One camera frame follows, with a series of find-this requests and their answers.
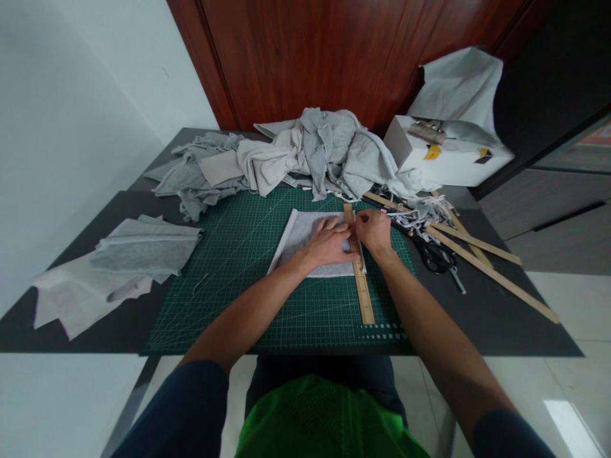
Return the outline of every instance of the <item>green cutting mat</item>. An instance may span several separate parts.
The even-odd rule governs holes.
[[[172,282],[144,346],[144,355],[184,354],[212,321],[266,273],[291,209],[343,211],[332,195],[312,202],[312,193],[276,188],[267,198],[247,191],[209,208],[199,226],[204,238]],[[359,211],[370,205],[353,204]],[[414,272],[403,237],[391,231],[393,247]],[[329,347],[407,346],[407,335],[382,273],[363,249],[376,324],[361,322],[354,277],[306,279],[286,301],[252,352],[290,352]],[[208,274],[196,289],[195,285]]]

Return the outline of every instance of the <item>green mesh shirt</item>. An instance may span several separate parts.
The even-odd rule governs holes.
[[[236,457],[417,457],[429,455],[402,418],[364,390],[316,375],[259,399],[244,422]]]

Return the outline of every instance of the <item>wooden strip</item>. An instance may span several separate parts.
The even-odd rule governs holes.
[[[437,197],[439,196],[439,192],[431,191],[431,195]],[[458,217],[456,216],[456,213],[454,213],[454,211],[450,208],[448,208],[448,211],[450,213],[450,219],[452,220],[452,224],[456,226],[460,232],[469,235],[469,233],[467,232],[467,229],[463,226],[463,223],[461,223]],[[471,251],[473,251],[473,254],[476,255],[477,259],[482,261],[489,268],[494,268],[494,266],[492,265],[492,262],[490,262],[490,260],[486,257],[483,251],[481,251],[475,245],[471,245],[471,244],[469,244],[469,248],[471,249]]]
[[[514,264],[522,265],[522,260],[518,256],[508,253],[505,250],[501,250],[500,248],[497,248],[494,245],[482,242],[481,240],[476,239],[475,237],[471,237],[469,234],[457,231],[456,229],[451,228],[450,226],[446,226],[440,223],[431,223],[431,226],[433,226],[435,229],[439,229],[443,232],[446,232],[449,235],[453,235],[454,237],[464,240],[465,242],[469,242],[471,245],[475,245],[477,247],[480,247],[481,249],[485,249],[489,253],[497,255],[499,258],[506,259],[507,261],[511,261]]]
[[[392,209],[396,209],[398,207],[398,205],[394,202],[391,202],[390,200],[379,196],[377,194],[373,194],[371,192],[366,192],[365,194],[363,194],[365,197],[370,198],[371,200],[375,200],[377,203],[385,205],[386,207],[392,208]],[[409,212],[410,210],[406,207],[404,207],[405,210],[403,210],[404,213]]]
[[[528,305],[533,307],[533,309],[541,313],[544,317],[548,318],[550,321],[556,324],[560,323],[560,317],[544,303],[532,297],[518,285],[510,282],[504,276],[499,274],[496,270],[489,268],[482,261],[480,261],[474,255],[469,253],[466,249],[462,248],[459,244],[457,244],[453,240],[448,239],[445,235],[440,233],[437,229],[429,226],[428,228],[426,228],[426,232],[435,237],[448,248],[454,250],[456,254],[458,254],[463,259],[471,263],[473,266],[484,272],[486,275],[488,275],[488,277],[499,283],[499,285],[503,286],[504,288],[507,288],[511,293],[514,293],[517,297],[519,297]]]
[[[354,214],[352,213],[352,204],[344,204],[344,217],[348,224],[355,222]],[[348,241],[350,241],[350,251],[360,254],[358,239],[355,233],[350,236]],[[371,297],[369,296],[367,278],[363,273],[363,258],[358,258],[358,261],[353,262],[352,267],[355,270],[356,294],[358,295],[358,304],[361,308],[361,319],[363,320],[363,324],[375,324],[376,319],[374,317],[374,309],[371,307]]]

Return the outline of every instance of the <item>hand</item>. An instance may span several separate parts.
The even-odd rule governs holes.
[[[313,269],[322,265],[358,261],[360,256],[357,253],[346,253],[342,249],[344,240],[354,232],[354,227],[345,223],[336,227],[340,220],[340,217],[330,221],[322,219],[310,243],[302,250]]]
[[[386,213],[367,209],[356,215],[356,235],[372,256],[394,253],[390,243],[390,218]]]

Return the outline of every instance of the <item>dark gray table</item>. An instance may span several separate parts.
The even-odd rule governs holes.
[[[186,144],[204,132],[182,129],[148,169],[168,162],[175,146]],[[244,135],[268,141],[260,134]],[[154,186],[153,181],[140,178],[128,191],[117,194],[51,267],[89,253],[99,239],[125,218],[136,218],[143,213],[163,214],[172,223],[184,224],[178,211],[178,198],[157,198],[150,192]],[[481,211],[464,209],[460,219],[474,237],[507,249]],[[458,274],[467,290],[466,295],[461,295],[449,274],[432,274],[423,266],[410,242],[408,247],[420,281],[485,356],[583,356],[562,325],[551,323],[467,262],[459,259]],[[488,257],[502,275],[542,300],[522,268],[493,255]],[[150,294],[127,300],[72,342],[68,342],[58,321],[34,331],[38,294],[30,288],[0,320],[0,352],[138,353],[170,282],[154,284]],[[396,352],[392,347],[377,347],[377,350]]]

